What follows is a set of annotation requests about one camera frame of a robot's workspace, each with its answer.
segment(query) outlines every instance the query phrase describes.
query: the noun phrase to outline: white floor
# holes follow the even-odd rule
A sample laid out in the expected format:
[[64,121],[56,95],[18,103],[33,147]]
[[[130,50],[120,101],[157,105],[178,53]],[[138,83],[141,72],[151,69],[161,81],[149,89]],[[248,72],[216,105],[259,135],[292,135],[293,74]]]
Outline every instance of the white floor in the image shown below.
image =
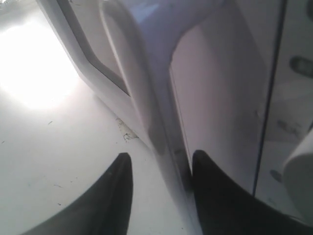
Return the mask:
[[186,234],[150,150],[124,140],[37,5],[23,7],[0,11],[0,234],[19,235],[61,211],[120,152],[133,161],[128,234]]

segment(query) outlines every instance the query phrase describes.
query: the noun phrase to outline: scuff mark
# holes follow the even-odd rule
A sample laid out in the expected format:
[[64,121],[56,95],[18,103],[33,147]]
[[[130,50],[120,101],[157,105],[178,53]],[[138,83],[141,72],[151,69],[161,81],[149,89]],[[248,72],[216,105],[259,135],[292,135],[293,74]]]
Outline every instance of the scuff mark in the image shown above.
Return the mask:
[[62,186],[60,186],[60,185],[53,185],[53,186],[58,187],[58,188],[63,188],[63,187],[62,187]]
[[138,136],[120,118],[117,118],[116,122],[126,142],[138,138]]

